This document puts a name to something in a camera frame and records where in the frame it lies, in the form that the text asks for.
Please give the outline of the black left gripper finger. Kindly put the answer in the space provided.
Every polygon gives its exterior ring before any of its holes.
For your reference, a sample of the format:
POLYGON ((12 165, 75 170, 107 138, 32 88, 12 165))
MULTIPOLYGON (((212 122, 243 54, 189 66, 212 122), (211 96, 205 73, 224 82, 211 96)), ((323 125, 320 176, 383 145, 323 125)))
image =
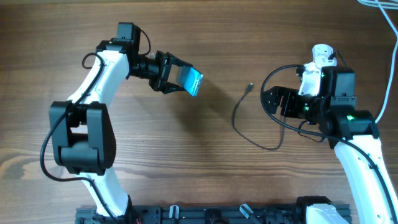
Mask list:
POLYGON ((184 87, 175 84, 175 83, 170 83, 170 82, 162 82, 161 86, 160 86, 160 91, 163 94, 169 94, 169 93, 173 93, 176 91, 185 91, 184 87))
POLYGON ((173 66, 177 67, 193 67, 192 64, 179 59, 178 57, 171 55, 170 56, 170 63, 169 63, 169 68, 172 68, 173 66))

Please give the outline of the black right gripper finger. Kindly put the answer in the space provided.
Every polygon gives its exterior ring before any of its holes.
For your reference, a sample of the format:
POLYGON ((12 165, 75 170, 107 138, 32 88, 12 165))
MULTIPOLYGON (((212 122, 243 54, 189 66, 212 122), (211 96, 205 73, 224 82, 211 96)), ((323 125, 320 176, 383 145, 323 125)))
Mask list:
POLYGON ((263 97, 282 97, 289 95, 296 95, 299 91, 292 88, 273 86, 272 88, 263 92, 263 97))
POLYGON ((280 96, 277 93, 263 93, 262 102, 269 113, 275 114, 280 105, 280 96))

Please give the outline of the Galaxy smartphone with cyan screen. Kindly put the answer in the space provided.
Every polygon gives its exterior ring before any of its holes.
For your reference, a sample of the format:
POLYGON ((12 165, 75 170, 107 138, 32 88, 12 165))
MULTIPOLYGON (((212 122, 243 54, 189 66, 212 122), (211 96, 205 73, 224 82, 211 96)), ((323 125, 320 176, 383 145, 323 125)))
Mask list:
POLYGON ((176 81, 191 96, 197 96, 203 80, 203 74, 194 67, 180 67, 176 81))

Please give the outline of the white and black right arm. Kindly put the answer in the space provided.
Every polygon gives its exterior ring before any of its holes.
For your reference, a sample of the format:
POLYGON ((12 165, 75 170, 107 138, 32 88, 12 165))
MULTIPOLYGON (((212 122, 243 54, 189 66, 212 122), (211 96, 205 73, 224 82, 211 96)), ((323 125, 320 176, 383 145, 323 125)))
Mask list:
POLYGON ((372 114, 356 109, 355 73, 349 67, 327 66, 320 72, 319 92, 301 95, 298 90, 261 87, 261 105, 279 125, 292 126, 274 115, 302 119, 318 125, 305 131, 327 139, 348 178, 362 222, 397 223, 397 196, 382 158, 380 132, 372 114))

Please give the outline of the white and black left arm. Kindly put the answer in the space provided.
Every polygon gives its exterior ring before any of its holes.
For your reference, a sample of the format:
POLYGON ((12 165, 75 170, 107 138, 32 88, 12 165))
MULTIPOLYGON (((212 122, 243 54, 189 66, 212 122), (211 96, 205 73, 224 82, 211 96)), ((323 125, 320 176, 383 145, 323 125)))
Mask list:
POLYGON ((77 223, 141 223, 113 167, 116 138, 108 107, 122 81, 146 79, 154 91, 186 91, 197 96, 203 74, 171 53, 151 57, 139 50, 144 31, 132 22, 120 22, 117 34, 92 53, 95 61, 88 75, 65 101, 49 109, 50 131, 45 145, 53 148, 57 165, 66 168, 71 181, 85 183, 95 208, 83 212, 77 223))

